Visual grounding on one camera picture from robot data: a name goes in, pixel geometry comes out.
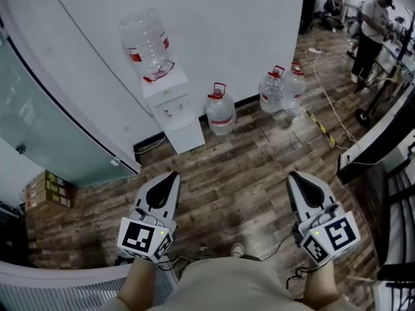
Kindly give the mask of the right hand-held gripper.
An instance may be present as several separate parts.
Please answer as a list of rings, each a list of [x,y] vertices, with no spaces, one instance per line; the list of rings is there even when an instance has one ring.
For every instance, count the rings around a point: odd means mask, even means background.
[[[306,172],[292,171],[287,176],[286,187],[292,211],[301,222],[294,232],[296,243],[317,268],[348,252],[360,241],[353,213],[335,203],[325,181]],[[311,209],[317,208],[325,209],[311,217]]]

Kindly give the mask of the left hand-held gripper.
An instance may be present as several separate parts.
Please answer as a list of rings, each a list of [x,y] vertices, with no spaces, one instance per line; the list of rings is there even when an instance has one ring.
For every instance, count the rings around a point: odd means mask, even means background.
[[[159,264],[173,242],[173,219],[180,195],[178,172],[164,173],[143,184],[129,217],[122,217],[117,247],[128,256]]]

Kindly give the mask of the white water dispenser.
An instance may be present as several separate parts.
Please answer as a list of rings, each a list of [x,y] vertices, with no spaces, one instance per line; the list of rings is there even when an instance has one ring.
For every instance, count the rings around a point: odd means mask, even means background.
[[[176,153],[182,154],[205,140],[185,73],[177,63],[167,68],[142,78],[143,97]]]

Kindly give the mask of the person's right forearm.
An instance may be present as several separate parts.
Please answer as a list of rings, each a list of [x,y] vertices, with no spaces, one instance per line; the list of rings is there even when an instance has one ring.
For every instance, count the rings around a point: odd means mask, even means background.
[[[332,261],[307,274],[303,303],[313,310],[319,310],[340,298]]]

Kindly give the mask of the person's left forearm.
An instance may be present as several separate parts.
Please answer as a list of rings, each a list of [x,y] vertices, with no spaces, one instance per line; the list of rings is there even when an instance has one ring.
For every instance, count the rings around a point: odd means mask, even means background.
[[[171,284],[171,293],[163,304],[154,305],[156,294],[156,276],[158,267],[141,259],[135,259],[126,277],[123,287],[117,294],[117,300],[123,302],[129,311],[183,311],[172,298],[178,287],[175,274],[167,275]]]

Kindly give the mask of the large bottle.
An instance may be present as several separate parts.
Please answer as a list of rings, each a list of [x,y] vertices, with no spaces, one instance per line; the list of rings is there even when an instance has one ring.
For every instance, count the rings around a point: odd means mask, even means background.
[[[146,8],[124,17],[118,23],[124,50],[138,75],[153,83],[175,66],[169,39],[159,12]]]

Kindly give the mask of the yellow black hazard tape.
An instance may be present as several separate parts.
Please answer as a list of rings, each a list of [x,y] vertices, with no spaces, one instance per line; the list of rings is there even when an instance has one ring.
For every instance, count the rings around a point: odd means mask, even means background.
[[[324,126],[318,121],[318,119],[303,104],[301,104],[301,107],[304,109],[304,111],[310,117],[310,119],[320,128],[321,132],[329,139],[330,143],[334,147],[337,147],[338,144],[334,137],[324,128]]]

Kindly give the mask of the white black-edged desk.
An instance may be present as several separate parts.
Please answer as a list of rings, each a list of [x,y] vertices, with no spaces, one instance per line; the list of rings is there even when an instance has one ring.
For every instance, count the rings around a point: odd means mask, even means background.
[[[340,155],[337,177],[347,184],[387,156],[415,129],[415,83],[369,131]]]

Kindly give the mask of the white drip tray grille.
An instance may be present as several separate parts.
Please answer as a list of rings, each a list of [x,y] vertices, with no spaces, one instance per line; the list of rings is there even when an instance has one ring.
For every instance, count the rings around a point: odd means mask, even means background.
[[[171,121],[166,125],[166,130],[168,132],[176,132],[188,127],[190,124],[192,124],[192,120]]]

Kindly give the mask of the stack of cardboard boxes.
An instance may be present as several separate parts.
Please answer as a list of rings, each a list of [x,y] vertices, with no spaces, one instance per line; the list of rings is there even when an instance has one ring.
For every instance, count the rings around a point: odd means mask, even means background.
[[[73,208],[73,196],[76,187],[53,174],[44,170],[25,186],[25,205],[28,209],[37,208],[44,203]]]

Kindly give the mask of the black metal rack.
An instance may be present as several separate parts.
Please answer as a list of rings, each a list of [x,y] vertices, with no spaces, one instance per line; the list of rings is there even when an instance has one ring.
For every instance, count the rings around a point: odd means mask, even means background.
[[[406,172],[409,159],[386,174],[383,201],[381,281],[385,311],[415,311],[415,181]]]

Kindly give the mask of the frosted glass partition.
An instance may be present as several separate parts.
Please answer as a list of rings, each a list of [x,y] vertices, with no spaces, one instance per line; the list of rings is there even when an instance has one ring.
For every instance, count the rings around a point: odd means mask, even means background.
[[[58,107],[7,38],[1,20],[0,139],[13,154],[76,186],[137,174]]]

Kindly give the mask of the white perforated metal panel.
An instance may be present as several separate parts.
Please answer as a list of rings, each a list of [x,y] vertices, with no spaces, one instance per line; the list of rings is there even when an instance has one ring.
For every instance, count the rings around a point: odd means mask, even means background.
[[[46,270],[0,261],[0,310],[96,311],[117,295],[130,267]]]

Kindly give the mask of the cluttered workbench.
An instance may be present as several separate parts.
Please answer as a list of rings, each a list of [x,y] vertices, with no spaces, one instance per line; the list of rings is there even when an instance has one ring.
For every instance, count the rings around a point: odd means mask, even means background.
[[[409,85],[415,76],[415,12],[410,14],[410,23],[395,19],[393,37],[383,43],[383,48],[375,60],[373,81],[380,89],[386,81],[400,89]]]

